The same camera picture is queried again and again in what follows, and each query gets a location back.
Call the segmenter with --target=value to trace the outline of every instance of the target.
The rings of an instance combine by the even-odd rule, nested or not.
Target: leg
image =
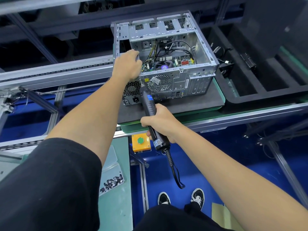
[[[192,193],[192,199],[190,203],[184,206],[184,211],[187,214],[202,219],[213,226],[220,227],[219,224],[217,224],[215,221],[213,221],[210,217],[208,217],[201,211],[201,209],[203,208],[203,204],[204,192],[202,189],[197,188]]]
[[[158,204],[158,206],[152,207],[144,214],[144,217],[134,228],[134,231],[225,230],[217,224],[217,226],[213,225],[205,219],[194,217],[172,206],[169,196],[164,192],[160,193]]]

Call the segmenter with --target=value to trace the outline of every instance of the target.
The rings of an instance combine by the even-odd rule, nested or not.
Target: black sneaker
[[[170,198],[169,196],[167,195],[166,192],[161,192],[158,196],[158,205],[160,204],[169,204],[171,205],[170,203]]]
[[[202,189],[197,188],[193,191],[191,202],[197,202],[200,205],[200,208],[203,208],[204,192]]]

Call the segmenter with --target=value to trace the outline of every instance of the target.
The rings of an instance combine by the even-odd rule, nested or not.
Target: rear case fan grille
[[[168,75],[160,74],[152,77],[148,83],[148,88],[152,92],[163,92],[172,84],[172,80]]]
[[[139,95],[140,94],[139,88],[140,88],[139,81],[129,82],[124,89],[123,96],[127,97],[127,96]]]

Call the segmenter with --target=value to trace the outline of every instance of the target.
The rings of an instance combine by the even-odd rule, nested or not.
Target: screwdriver label
[[[160,139],[156,139],[153,143],[154,143],[154,147],[157,147],[158,145],[161,144],[161,140]]]

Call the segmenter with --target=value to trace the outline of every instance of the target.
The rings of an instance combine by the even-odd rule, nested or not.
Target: barcode sticker
[[[185,82],[185,88],[188,88],[188,82],[189,82],[189,79],[187,79]]]

